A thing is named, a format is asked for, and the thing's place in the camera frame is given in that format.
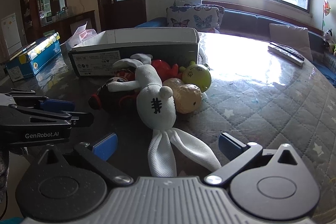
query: blue sofa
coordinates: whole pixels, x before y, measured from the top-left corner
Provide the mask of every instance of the blue sofa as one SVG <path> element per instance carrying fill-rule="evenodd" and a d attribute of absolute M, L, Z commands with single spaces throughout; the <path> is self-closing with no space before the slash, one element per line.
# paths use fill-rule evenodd
<path fill-rule="evenodd" d="M 223 21 L 220 26 L 220 32 L 224 34 L 238 35 L 264 41 L 270 41 L 270 33 L 269 33 L 270 23 L 293 26 L 293 24 L 276 20 L 273 18 L 247 12 L 241 12 L 237 10 L 225 9 Z M 136 28 L 166 27 L 166 26 L 167 26 L 167 18 L 158 17 L 148 22 L 142 23 L 136 26 Z M 328 80 L 332 84 L 335 84 L 336 75 L 323 64 L 325 47 L 322 36 L 313 33 L 311 31 L 308 32 L 308 35 L 310 41 L 311 54 L 314 60 L 313 64 L 319 71 L 323 73 L 323 75 L 325 75 L 328 78 Z"/>

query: sofa backrest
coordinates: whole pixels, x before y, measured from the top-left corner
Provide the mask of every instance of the sofa backrest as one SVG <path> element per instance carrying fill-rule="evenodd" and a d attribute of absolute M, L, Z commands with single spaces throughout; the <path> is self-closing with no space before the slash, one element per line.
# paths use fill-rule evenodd
<path fill-rule="evenodd" d="M 282 24 L 290 25 L 293 24 L 276 20 L 273 18 L 256 15 L 248 12 L 242 12 L 237 10 L 225 9 L 223 21 L 221 24 L 221 30 L 223 33 L 238 34 L 248 36 L 248 34 L 253 35 L 254 37 L 264 37 L 264 40 L 270 39 L 269 34 L 269 24 Z M 324 43 L 322 36 L 308 31 L 310 49 L 315 52 L 324 52 Z"/>

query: white label sticker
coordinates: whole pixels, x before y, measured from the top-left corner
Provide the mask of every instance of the white label sticker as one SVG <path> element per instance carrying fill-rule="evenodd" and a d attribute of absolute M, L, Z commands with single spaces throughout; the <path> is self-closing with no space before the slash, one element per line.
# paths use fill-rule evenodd
<path fill-rule="evenodd" d="M 10 78 L 13 82 L 17 81 L 17 80 L 20 80 L 20 79 L 23 79 L 23 75 L 22 75 L 22 72 L 21 72 L 19 66 L 8 69 L 7 71 L 8 71 L 8 74 L 9 74 L 9 76 L 10 76 Z"/>
<path fill-rule="evenodd" d="M 112 65 L 120 60 L 119 51 L 95 52 L 72 55 L 80 76 L 85 75 L 111 75 Z"/>

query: gray ridged panel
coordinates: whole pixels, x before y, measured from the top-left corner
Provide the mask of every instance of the gray ridged panel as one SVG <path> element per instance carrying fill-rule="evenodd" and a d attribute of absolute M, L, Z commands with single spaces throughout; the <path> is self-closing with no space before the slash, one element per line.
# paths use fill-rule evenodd
<path fill-rule="evenodd" d="M 22 222 L 22 224 L 39 223 L 29 218 Z M 197 177 L 142 177 L 130 187 L 114 189 L 98 210 L 71 223 L 257 224 L 268 222 L 249 217 L 230 202 L 225 191 L 205 186 Z M 308 218 L 297 223 L 313 224 Z"/>

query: green ball toy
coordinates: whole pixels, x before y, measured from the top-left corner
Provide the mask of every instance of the green ball toy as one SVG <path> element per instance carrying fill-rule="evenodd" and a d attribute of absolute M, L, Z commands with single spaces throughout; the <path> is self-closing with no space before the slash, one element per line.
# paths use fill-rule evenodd
<path fill-rule="evenodd" d="M 198 86 L 201 92 L 205 92 L 211 85 L 210 70 L 204 65 L 198 65 L 191 61 L 188 68 L 180 67 L 182 71 L 182 81 L 185 84 Z"/>

